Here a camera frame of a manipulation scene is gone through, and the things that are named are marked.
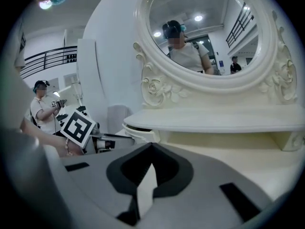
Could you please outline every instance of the hand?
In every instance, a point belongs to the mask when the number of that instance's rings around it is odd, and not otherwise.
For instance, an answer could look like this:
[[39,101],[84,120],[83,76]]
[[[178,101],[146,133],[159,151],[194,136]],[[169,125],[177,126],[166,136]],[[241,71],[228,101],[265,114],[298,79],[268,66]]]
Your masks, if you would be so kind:
[[63,108],[63,107],[65,106],[65,102],[66,102],[66,100],[58,100],[58,101],[56,102],[56,107],[57,107],[57,109]]
[[80,156],[83,155],[83,152],[81,150],[81,147],[75,144],[72,141],[68,142],[69,152],[73,154],[73,156]]

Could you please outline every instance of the black slot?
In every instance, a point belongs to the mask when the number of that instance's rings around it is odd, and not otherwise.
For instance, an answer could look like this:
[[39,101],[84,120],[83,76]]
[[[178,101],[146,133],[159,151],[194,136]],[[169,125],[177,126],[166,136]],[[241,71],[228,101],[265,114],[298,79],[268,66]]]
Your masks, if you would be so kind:
[[136,196],[132,197],[128,211],[121,213],[117,219],[134,226],[140,220],[138,202]]
[[260,213],[260,210],[233,183],[224,184],[219,187],[244,222]]
[[66,167],[66,170],[68,172],[70,171],[74,171],[74,170],[79,170],[79,169],[83,169],[85,167],[88,167],[89,165],[85,162],[83,163],[78,163],[78,164],[75,164],[75,165],[70,165],[70,166],[65,166]]

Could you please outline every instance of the vanity tabletop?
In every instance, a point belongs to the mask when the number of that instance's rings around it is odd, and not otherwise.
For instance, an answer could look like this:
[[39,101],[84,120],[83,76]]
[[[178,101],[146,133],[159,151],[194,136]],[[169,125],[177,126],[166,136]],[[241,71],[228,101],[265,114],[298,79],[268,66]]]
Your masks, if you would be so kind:
[[130,126],[176,132],[253,133],[305,130],[305,109],[298,104],[141,110]]
[[199,143],[187,145],[177,140],[161,145],[170,145],[221,160],[256,183],[273,201],[293,189],[304,169],[304,147],[294,152],[283,152],[267,138],[260,141],[259,145],[251,142],[228,142],[229,140],[226,140],[225,145],[223,141],[218,140],[219,147]]

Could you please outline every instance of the shelf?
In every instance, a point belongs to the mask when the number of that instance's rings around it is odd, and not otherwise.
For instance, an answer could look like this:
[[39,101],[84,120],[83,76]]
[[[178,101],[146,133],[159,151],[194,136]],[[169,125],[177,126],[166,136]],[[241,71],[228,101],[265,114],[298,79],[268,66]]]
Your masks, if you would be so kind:
[[298,104],[141,110],[125,120],[139,128],[194,133],[253,133],[305,130]]

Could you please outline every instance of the glove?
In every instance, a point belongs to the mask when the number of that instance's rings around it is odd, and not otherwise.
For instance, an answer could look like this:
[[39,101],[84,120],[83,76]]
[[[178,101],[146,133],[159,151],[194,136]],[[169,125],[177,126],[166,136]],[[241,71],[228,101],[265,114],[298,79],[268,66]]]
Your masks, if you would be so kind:
[[58,109],[61,109],[65,106],[65,102],[67,102],[67,100],[57,100],[56,101],[56,106]]

